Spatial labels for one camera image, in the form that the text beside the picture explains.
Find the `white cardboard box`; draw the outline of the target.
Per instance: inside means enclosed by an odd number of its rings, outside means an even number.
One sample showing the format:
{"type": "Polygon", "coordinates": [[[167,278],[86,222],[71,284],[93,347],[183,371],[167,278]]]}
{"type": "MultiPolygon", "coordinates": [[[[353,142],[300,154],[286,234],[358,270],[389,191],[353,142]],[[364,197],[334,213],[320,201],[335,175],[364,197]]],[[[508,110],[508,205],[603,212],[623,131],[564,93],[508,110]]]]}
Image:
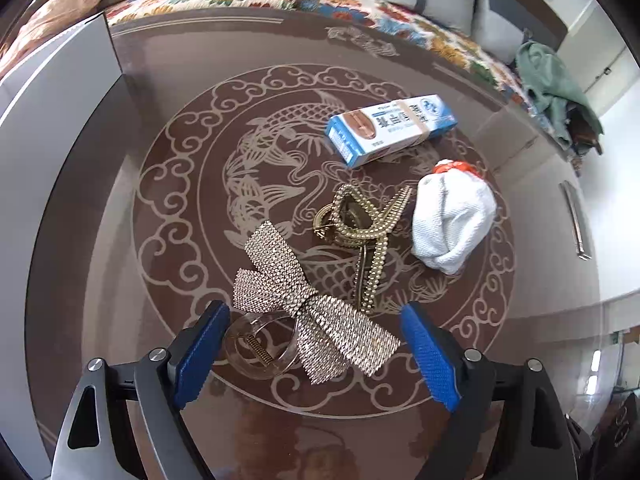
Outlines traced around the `white cardboard box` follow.
{"type": "Polygon", "coordinates": [[[1,437],[29,477],[51,462],[37,427],[26,365],[32,253],[65,159],[122,76],[103,14],[64,30],[1,81],[1,437]]]}

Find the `rhinestone bow hair clip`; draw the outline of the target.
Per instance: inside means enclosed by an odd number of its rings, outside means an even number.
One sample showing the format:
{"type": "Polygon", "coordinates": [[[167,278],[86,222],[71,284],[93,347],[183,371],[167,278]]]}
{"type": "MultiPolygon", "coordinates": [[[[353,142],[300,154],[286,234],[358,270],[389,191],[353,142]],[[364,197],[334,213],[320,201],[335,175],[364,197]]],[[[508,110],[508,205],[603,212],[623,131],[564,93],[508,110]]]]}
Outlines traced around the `rhinestone bow hair clip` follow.
{"type": "Polygon", "coordinates": [[[364,313],[311,286],[293,249],[262,222],[244,246],[252,270],[236,272],[233,307],[244,313],[283,311],[295,321],[303,369],[314,385],[356,367],[374,375],[401,341],[364,313]]]}

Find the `clear amber hair claw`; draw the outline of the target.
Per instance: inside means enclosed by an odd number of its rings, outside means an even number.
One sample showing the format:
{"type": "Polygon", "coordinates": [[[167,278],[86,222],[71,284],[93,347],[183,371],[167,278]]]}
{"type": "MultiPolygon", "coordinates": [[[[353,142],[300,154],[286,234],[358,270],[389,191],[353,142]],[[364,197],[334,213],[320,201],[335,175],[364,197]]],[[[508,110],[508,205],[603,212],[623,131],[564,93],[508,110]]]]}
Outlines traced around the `clear amber hair claw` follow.
{"type": "Polygon", "coordinates": [[[272,379],[287,372],[298,358],[297,328],[284,311],[247,313],[230,325],[222,348],[228,363],[241,375],[255,380],[272,379]],[[262,336],[271,324],[283,326],[290,335],[278,351],[270,351],[269,338],[262,336]]]}

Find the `gold pearl hair claw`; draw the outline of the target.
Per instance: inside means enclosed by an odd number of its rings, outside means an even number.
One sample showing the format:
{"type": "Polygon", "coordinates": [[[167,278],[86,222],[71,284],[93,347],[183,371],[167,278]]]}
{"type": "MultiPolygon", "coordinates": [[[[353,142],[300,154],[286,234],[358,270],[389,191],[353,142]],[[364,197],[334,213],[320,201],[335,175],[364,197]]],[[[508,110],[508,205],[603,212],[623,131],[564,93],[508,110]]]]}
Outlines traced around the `gold pearl hair claw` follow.
{"type": "Polygon", "coordinates": [[[382,208],[378,208],[355,185],[342,184],[332,202],[318,210],[312,229],[320,240],[341,248],[357,249],[355,307],[371,314],[388,252],[388,239],[407,207],[412,189],[403,186],[382,208]]]}

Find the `green cloth on sofa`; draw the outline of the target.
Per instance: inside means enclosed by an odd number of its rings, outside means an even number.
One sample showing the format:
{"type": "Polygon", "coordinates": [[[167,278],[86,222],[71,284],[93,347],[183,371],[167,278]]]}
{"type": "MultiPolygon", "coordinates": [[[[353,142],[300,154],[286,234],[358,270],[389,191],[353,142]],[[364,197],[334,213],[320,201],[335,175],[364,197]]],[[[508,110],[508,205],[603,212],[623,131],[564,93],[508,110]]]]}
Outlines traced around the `green cloth on sofa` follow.
{"type": "Polygon", "coordinates": [[[564,152],[603,153],[603,129],[582,89],[555,50],[536,41],[522,44],[515,65],[523,90],[549,124],[550,136],[564,152]]]}

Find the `white glove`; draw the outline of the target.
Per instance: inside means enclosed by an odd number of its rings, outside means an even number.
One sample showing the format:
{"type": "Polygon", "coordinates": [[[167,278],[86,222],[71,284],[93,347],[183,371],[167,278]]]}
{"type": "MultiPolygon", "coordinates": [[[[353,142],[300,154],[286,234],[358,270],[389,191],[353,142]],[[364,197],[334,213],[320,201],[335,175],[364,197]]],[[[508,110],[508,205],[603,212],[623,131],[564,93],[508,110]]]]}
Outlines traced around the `white glove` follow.
{"type": "Polygon", "coordinates": [[[460,271],[497,212],[488,183],[467,162],[442,159],[416,188],[412,253],[431,269],[460,271]]]}

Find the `pink blanket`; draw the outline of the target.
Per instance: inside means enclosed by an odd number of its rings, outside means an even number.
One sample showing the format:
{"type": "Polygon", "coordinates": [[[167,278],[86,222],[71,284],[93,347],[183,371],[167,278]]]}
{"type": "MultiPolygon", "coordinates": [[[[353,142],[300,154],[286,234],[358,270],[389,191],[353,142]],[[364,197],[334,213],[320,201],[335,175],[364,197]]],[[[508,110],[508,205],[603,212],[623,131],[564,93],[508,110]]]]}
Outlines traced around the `pink blanket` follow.
{"type": "Polygon", "coordinates": [[[1,77],[42,44],[86,18],[102,0],[48,0],[20,28],[1,57],[1,77]]]}

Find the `blue toothpaste box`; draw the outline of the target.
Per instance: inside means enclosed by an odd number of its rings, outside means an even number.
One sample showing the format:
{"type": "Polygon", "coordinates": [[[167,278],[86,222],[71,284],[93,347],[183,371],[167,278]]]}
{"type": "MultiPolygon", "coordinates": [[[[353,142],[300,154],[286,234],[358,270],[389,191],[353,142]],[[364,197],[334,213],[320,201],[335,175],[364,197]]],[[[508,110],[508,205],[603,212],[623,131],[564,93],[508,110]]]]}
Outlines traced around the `blue toothpaste box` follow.
{"type": "Polygon", "coordinates": [[[435,139],[458,124],[437,94],[375,104],[334,115],[326,136],[348,168],[358,168],[435,139]]]}

